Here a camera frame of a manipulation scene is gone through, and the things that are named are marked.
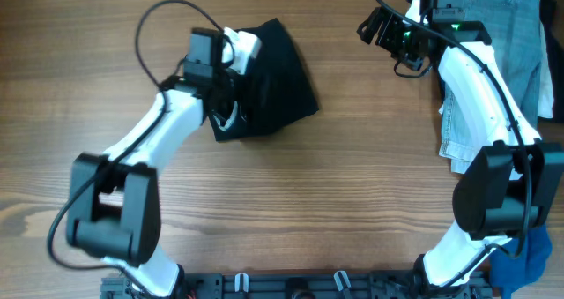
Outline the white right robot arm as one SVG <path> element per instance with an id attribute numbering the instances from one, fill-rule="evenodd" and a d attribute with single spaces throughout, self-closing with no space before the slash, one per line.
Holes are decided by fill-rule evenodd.
<path id="1" fill-rule="evenodd" d="M 379 1 L 360 24 L 408 78 L 436 71 L 444 85 L 440 153 L 460 180 L 454 222 L 412 273 L 418 295 L 468 284 L 486 259 L 523 261 L 552 207 L 563 149 L 536 128 L 541 74 L 540 0 Z"/>

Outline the black shorts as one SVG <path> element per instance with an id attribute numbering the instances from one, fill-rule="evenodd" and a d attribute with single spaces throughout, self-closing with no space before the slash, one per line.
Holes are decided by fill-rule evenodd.
<path id="1" fill-rule="evenodd" d="M 283 24 L 271 19 L 245 31 L 256 35 L 262 47 L 251 72 L 235 81 L 231 121 L 220 126 L 209 117 L 218 142 L 270 136 L 319 110 L 307 67 Z"/>

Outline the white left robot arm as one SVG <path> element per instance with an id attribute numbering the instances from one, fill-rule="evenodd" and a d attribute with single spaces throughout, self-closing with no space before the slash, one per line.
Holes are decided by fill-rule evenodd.
<path id="1" fill-rule="evenodd" d="M 225 129 L 241 107 L 236 80 L 245 78 L 262 47 L 254 34 L 195 28 L 182 75 L 158 83 L 155 101 L 137 125 L 100 155 L 80 154 L 59 218 L 69 246 L 116 269 L 126 292 L 143 298 L 186 295 L 184 272 L 159 245 L 159 177 L 184 140 L 205 119 Z"/>

